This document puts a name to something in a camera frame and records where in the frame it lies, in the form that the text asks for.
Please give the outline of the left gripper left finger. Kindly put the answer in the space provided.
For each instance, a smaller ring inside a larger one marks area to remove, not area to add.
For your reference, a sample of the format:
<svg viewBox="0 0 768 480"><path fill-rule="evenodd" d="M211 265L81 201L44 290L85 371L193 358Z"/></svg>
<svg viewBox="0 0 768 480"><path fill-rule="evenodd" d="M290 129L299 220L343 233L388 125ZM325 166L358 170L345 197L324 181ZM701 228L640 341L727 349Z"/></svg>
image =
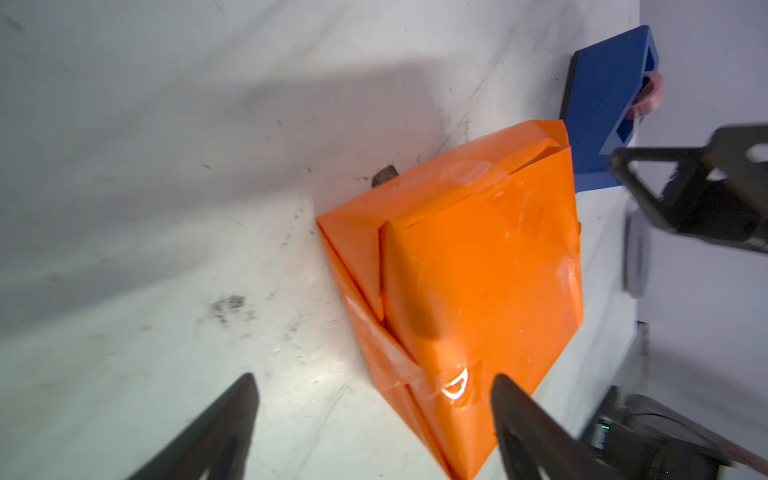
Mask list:
<svg viewBox="0 0 768 480"><path fill-rule="evenodd" d="M260 396L251 373L240 376L132 479L242 479Z"/></svg>

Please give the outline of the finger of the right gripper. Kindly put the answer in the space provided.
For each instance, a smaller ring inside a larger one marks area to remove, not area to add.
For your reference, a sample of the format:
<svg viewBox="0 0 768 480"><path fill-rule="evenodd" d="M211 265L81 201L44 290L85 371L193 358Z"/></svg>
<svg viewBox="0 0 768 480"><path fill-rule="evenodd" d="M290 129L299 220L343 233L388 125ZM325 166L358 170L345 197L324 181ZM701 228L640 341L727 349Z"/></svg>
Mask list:
<svg viewBox="0 0 768 480"><path fill-rule="evenodd" d="M715 130L703 147L617 148L611 173L652 225L710 244L767 252L767 164L749 154L767 143L765 123ZM673 163L660 194L633 172L634 162Z"/></svg>

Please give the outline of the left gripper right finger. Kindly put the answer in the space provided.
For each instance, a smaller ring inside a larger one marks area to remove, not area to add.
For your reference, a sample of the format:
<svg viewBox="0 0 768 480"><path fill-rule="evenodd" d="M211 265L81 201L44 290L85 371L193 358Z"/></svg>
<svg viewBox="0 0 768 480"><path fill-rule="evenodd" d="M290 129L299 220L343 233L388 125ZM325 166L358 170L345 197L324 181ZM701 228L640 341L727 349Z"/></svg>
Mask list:
<svg viewBox="0 0 768 480"><path fill-rule="evenodd" d="M507 375L494 377L490 401L509 479L615 477Z"/></svg>

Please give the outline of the clear tape piece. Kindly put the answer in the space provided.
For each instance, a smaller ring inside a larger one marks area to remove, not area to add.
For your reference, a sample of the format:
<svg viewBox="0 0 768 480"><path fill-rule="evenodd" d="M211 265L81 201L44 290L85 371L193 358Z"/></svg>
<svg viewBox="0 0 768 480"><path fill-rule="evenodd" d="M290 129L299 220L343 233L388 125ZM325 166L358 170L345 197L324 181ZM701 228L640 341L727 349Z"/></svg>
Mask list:
<svg viewBox="0 0 768 480"><path fill-rule="evenodd" d="M384 396L409 388L426 402L440 398L448 405L461 405L470 397L470 369L463 366L429 372L377 319L363 300L344 298L353 330L357 335L374 386Z"/></svg>
<svg viewBox="0 0 768 480"><path fill-rule="evenodd" d="M507 179L490 190L489 203L519 233L538 240L544 207L516 182Z"/></svg>

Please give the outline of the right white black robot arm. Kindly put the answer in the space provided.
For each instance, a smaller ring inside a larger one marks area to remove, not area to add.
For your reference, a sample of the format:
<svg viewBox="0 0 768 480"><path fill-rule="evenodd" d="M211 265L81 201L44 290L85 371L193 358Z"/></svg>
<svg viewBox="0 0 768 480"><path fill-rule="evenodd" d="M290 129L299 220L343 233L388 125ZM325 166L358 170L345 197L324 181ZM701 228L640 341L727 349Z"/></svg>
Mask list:
<svg viewBox="0 0 768 480"><path fill-rule="evenodd" d="M651 226L709 244L767 251L767 143L764 123L718 128L703 147L619 148L612 173L637 201L625 221L623 286L647 278ZM581 442L624 479L717 479L727 467L767 473L765 458L641 394L612 386Z"/></svg>

